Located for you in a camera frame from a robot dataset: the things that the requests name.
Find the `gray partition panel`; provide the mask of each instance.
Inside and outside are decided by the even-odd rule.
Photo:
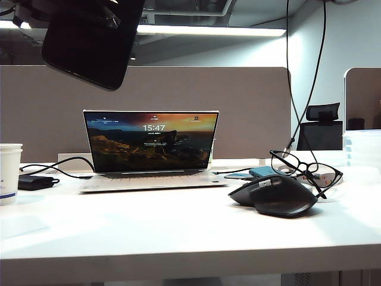
[[[268,157],[290,138],[282,67],[129,67],[115,92],[46,66],[1,66],[1,142],[23,162],[89,152],[83,109],[220,110],[214,158]]]
[[[353,68],[345,75],[345,121],[364,119],[365,129],[381,129],[381,68]]]

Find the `laptop screen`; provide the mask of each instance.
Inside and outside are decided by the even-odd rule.
[[[218,111],[84,111],[97,173],[206,169]]]

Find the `black device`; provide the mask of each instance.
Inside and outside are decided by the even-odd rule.
[[[38,189],[50,188],[59,181],[59,179],[55,179],[53,177],[19,175],[18,189],[36,191]]]
[[[242,206],[264,215],[300,217],[312,208],[317,197],[291,177],[270,175],[242,185],[228,195]]]
[[[42,58],[104,89],[120,87],[145,0],[10,0],[13,23],[48,29]]]

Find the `power adapter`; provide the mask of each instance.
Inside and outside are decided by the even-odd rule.
[[[59,181],[59,179],[54,179],[53,177],[19,175],[18,189],[36,191],[38,189],[50,188]]]

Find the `black mouse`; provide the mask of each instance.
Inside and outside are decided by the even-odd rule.
[[[289,218],[303,216],[317,202],[309,189],[283,175],[256,178],[228,196],[264,215]]]

